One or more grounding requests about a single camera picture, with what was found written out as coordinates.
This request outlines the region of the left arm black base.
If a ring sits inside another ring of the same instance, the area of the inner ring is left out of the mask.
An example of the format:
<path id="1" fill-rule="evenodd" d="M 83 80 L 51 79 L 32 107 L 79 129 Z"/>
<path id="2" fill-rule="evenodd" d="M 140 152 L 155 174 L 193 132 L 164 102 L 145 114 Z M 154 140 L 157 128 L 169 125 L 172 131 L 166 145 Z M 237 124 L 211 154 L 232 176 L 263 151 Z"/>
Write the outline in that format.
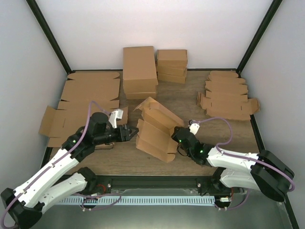
<path id="1" fill-rule="evenodd" d="M 107 194 L 111 192 L 112 179 L 109 177 L 97 176 L 97 178 L 92 179 L 87 182 L 84 190 L 79 193 L 84 195 L 91 194 Z"/>

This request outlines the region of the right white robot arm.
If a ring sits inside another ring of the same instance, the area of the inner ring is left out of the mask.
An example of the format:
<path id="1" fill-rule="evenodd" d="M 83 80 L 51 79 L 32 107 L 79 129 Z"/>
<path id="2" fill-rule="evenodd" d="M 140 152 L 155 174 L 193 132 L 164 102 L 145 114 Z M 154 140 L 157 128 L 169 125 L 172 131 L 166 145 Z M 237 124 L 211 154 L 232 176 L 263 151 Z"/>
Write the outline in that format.
<path id="1" fill-rule="evenodd" d="M 283 202 L 294 190 L 294 172 L 268 150 L 258 154 L 225 151 L 217 146 L 201 143 L 192 127 L 175 127 L 172 139 L 188 157 L 201 166 L 217 167 L 220 172 L 212 179 L 212 188 L 223 192 L 241 187 L 259 190 L 266 197 Z"/>

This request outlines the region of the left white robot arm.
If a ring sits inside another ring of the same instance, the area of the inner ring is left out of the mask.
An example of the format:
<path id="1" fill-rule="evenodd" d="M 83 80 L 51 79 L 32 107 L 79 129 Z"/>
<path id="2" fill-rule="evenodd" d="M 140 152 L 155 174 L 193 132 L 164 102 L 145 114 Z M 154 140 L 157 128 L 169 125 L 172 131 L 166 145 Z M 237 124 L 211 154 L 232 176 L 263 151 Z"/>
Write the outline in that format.
<path id="1" fill-rule="evenodd" d="M 5 207 L 15 221 L 13 228 L 29 229 L 53 205 L 78 192 L 91 193 L 97 188 L 96 175 L 88 168 L 79 169 L 68 179 L 59 179 L 95 151 L 96 146 L 130 141 L 139 131 L 127 124 L 118 125 L 121 110 L 110 115 L 95 112 L 85 126 L 69 136 L 55 156 L 35 175 L 15 189 L 6 188 L 0 194 Z"/>

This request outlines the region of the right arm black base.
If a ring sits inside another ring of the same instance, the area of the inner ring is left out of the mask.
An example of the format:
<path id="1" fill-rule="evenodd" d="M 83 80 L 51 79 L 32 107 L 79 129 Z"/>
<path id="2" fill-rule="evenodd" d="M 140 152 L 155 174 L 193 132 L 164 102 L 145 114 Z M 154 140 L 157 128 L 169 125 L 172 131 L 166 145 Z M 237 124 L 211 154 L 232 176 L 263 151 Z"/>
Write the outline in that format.
<path id="1" fill-rule="evenodd" d="M 196 178 L 197 191 L 201 196 L 204 195 L 224 195 L 230 194 L 232 188 L 225 186 L 219 179 L 213 176 L 201 176 Z"/>

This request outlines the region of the small cardboard box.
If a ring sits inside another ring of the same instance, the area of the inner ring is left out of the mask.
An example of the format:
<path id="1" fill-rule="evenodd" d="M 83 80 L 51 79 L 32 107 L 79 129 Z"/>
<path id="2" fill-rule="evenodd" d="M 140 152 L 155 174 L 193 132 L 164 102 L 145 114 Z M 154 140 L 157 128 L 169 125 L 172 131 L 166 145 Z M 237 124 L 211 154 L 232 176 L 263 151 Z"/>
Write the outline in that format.
<path id="1" fill-rule="evenodd" d="M 151 97 L 137 107 L 142 112 L 138 120 L 136 148 L 166 163 L 175 159 L 178 143 L 171 135 L 184 121 Z"/>

